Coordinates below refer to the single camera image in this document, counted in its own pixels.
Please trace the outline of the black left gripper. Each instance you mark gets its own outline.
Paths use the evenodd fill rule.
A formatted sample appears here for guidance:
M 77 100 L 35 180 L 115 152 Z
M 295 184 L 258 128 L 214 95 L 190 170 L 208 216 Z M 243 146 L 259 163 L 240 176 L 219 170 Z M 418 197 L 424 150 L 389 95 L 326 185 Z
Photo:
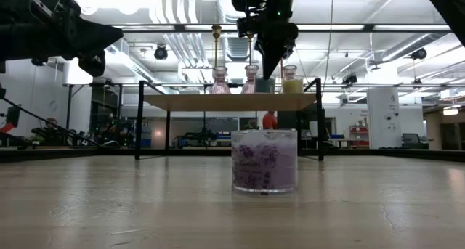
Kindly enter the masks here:
M 120 28 L 84 20 L 75 0 L 0 0 L 0 73 L 8 60 L 44 66 L 61 57 L 76 58 L 98 77 L 105 70 L 104 49 L 123 36 Z

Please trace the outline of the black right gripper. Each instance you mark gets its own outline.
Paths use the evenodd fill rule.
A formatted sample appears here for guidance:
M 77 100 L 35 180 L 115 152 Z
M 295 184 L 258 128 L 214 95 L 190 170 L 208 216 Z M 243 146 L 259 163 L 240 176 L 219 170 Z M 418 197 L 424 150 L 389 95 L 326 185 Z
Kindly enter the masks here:
M 294 41 L 299 35 L 295 23 L 287 20 L 269 20 L 264 16 L 250 16 L 238 19 L 238 36 L 257 35 L 262 40 L 285 41 L 282 56 L 282 44 L 276 41 L 260 41 L 258 51 L 262 55 L 263 78 L 269 79 L 281 58 L 287 60 L 294 52 Z

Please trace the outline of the blue candle glass jar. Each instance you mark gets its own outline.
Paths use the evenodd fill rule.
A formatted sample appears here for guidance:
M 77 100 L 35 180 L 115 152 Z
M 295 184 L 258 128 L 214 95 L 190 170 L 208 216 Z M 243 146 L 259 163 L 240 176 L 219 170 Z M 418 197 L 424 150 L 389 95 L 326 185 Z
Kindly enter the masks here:
M 254 83 L 255 94 L 273 94 L 275 92 L 275 79 L 270 77 L 264 79 L 263 77 L 257 77 Z

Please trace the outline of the yellow candle glass jar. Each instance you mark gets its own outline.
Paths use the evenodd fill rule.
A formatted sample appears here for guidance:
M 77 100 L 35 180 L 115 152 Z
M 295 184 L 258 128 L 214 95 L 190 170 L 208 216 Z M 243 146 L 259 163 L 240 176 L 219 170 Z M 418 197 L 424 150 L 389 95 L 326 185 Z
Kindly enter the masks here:
M 302 94 L 304 92 L 304 84 L 302 79 L 284 80 L 282 82 L 284 94 Z

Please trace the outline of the purple candle glass jar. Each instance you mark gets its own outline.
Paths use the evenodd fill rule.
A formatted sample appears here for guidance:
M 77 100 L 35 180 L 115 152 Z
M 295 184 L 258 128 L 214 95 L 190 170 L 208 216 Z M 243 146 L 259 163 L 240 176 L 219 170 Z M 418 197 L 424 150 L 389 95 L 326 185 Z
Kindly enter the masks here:
M 298 182 L 298 136 L 291 130 L 234 131 L 232 188 L 243 192 L 292 192 Z

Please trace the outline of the wooden shelf riser black legs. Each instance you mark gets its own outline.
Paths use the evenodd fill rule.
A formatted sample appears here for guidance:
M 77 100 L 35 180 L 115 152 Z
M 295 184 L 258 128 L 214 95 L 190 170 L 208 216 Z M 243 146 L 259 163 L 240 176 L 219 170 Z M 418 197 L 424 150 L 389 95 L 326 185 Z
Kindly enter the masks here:
M 140 81 L 139 99 L 137 104 L 136 144 L 134 158 L 139 160 L 142 154 L 142 117 L 143 104 L 147 100 L 152 106 L 166 111 L 166 118 L 170 119 L 172 112 L 251 112 L 251 111 L 300 111 L 315 103 L 317 106 L 318 126 L 318 160 L 324 160 L 325 147 L 323 145 L 324 123 L 322 103 L 322 83 L 319 78 L 314 79 L 304 88 L 308 91 L 315 87 L 314 94 L 163 94 L 145 95 L 145 87 L 156 89 L 156 86 Z

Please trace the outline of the black overhead crossbar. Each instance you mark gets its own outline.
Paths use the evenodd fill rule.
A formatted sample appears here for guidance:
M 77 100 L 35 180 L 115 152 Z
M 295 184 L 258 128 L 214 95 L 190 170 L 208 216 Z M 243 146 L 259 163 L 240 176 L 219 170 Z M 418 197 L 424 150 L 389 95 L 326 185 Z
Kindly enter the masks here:
M 115 25 L 124 33 L 208 33 L 213 24 L 125 24 Z M 302 33 L 451 33 L 448 25 L 388 24 L 298 24 Z

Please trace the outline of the red shelf unit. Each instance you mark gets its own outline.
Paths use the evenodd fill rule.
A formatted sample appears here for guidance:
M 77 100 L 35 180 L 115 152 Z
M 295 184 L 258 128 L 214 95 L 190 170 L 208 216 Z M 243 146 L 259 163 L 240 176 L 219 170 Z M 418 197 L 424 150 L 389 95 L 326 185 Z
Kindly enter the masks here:
M 369 132 L 367 126 L 349 127 L 350 146 L 354 149 L 369 148 Z

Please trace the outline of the black computer monitor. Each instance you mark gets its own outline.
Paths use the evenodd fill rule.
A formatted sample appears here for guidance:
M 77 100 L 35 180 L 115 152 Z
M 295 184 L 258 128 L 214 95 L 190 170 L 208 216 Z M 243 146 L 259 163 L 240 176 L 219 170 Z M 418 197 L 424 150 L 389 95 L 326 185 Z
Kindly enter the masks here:
M 18 107 L 11 106 L 7 110 L 6 123 L 14 128 L 18 127 L 20 117 L 20 109 Z

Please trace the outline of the white pillar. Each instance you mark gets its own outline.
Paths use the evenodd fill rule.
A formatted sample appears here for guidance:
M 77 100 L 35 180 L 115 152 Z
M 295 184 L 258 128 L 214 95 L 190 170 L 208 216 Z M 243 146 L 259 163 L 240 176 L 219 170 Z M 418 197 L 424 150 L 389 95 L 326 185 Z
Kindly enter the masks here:
M 371 149 L 402 147 L 398 88 L 372 88 L 367 92 Z

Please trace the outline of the black office chair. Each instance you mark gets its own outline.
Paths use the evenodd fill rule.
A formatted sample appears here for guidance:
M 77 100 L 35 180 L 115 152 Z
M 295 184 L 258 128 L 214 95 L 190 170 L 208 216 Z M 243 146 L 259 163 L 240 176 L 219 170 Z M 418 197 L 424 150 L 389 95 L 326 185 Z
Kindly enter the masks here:
M 414 133 L 405 133 L 402 136 L 403 146 L 408 149 L 421 149 L 423 144 L 421 143 L 420 137 L 418 134 Z

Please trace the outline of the black metal table frame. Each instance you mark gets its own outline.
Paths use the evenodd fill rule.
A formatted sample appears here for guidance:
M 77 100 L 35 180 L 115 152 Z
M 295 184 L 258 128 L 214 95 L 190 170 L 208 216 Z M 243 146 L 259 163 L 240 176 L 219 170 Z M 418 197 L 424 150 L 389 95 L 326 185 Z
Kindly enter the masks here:
M 13 150 L 12 148 L 0 149 L 0 162 L 14 162 L 27 160 L 46 160 L 58 158 L 74 158 L 94 155 L 133 155 L 134 149 L 111 149 L 96 144 L 93 147 L 81 149 L 35 149 L 35 150 Z M 231 152 L 228 150 L 163 150 L 142 149 L 142 156 L 228 156 Z M 318 156 L 318 149 L 303 150 L 298 147 L 299 156 Z M 465 151 L 452 150 L 409 150 L 403 148 L 381 148 L 377 150 L 336 150 L 326 149 L 325 156 L 387 156 L 399 158 L 416 158 L 426 160 L 443 160 L 465 163 Z

